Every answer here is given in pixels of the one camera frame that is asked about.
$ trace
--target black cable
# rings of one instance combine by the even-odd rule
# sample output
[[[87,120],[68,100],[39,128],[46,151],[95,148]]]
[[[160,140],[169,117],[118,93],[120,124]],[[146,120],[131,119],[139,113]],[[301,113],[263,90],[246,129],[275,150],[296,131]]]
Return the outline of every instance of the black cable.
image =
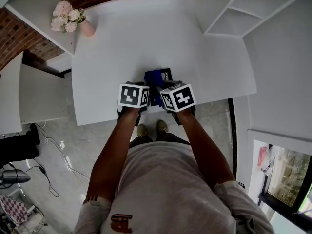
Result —
[[[48,174],[47,174],[45,168],[44,168],[38,161],[36,161],[35,159],[33,159],[33,160],[34,160],[35,162],[38,163],[38,165],[40,166],[40,167],[39,167],[40,171],[47,177],[47,180],[48,180],[48,182],[49,182],[49,191],[50,191],[50,193],[51,193],[54,197],[59,197],[59,193],[51,186],[51,182],[50,182],[50,180],[49,180],[49,178],[48,178]]]
[[[25,226],[23,226],[23,225],[22,225],[22,227],[24,227],[24,228],[28,231],[28,234],[30,234],[29,229],[27,229],[27,228],[26,228]]]
[[[42,127],[39,126],[37,123],[35,123],[35,125],[37,125],[37,126],[40,127],[40,128],[44,128],[46,123],[47,123],[47,122],[45,121],[45,122],[44,122],[44,125],[43,125]]]
[[[16,178],[15,178],[15,181],[14,181],[11,185],[9,185],[9,186],[7,186],[7,187],[0,187],[0,189],[7,189],[7,188],[10,188],[12,185],[16,184],[16,182],[17,182],[17,180],[18,180],[18,171],[16,170],[15,166],[12,165],[11,163],[8,163],[8,164],[9,164],[12,168],[14,168],[14,170],[15,170],[15,172],[16,172]]]
[[[28,172],[29,170],[33,169],[34,167],[40,167],[40,166],[33,166],[33,167],[29,168],[27,171],[25,171],[24,173]]]
[[[37,233],[41,230],[41,228],[42,228],[43,226],[44,226],[44,224],[41,225],[40,229],[39,229],[35,234],[37,234]]]

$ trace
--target white wall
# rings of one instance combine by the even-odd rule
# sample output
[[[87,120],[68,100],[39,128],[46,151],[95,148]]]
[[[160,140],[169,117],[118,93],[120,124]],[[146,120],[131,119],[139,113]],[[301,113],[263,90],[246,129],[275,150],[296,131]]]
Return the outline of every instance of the white wall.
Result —
[[[257,94],[252,129],[312,139],[312,0],[297,0],[244,41]]]
[[[269,144],[254,140],[253,141],[253,169],[251,177],[253,178],[250,181],[248,196],[257,204],[259,194],[262,191],[265,174],[261,171],[261,167],[258,166],[258,159],[261,147],[267,147],[267,152],[269,152]]]

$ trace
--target white desk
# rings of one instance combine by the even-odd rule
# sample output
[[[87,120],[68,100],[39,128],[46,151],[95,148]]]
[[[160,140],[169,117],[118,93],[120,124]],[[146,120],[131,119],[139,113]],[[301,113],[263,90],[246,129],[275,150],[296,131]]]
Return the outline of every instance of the white desk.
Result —
[[[96,32],[76,37],[78,125],[116,119],[120,83],[143,81],[145,71],[157,68],[190,83],[198,104],[256,93],[243,39],[203,35],[194,6],[195,0],[116,0],[86,10]]]
[[[22,57],[23,52],[0,71],[0,134],[68,116],[64,79],[22,64]]]

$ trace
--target white shelf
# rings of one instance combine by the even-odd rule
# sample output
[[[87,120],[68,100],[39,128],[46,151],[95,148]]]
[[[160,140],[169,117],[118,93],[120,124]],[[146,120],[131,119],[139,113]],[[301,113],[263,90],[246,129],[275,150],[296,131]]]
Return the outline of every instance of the white shelf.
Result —
[[[248,31],[260,21],[261,18],[254,17],[237,10],[227,9],[213,25],[208,34],[212,33],[242,36],[246,31]]]
[[[232,9],[258,16],[262,19],[272,14],[290,0],[234,0]]]
[[[196,14],[206,34],[234,0],[196,0]]]
[[[74,55],[75,33],[51,30],[52,12],[60,0],[9,0],[6,8],[59,48]]]

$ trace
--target pink vase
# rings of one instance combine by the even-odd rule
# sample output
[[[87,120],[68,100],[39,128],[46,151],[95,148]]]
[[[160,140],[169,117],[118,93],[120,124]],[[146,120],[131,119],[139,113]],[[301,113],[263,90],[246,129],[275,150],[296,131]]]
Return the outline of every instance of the pink vase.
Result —
[[[86,37],[91,37],[95,33],[94,27],[87,19],[80,23],[80,27]]]

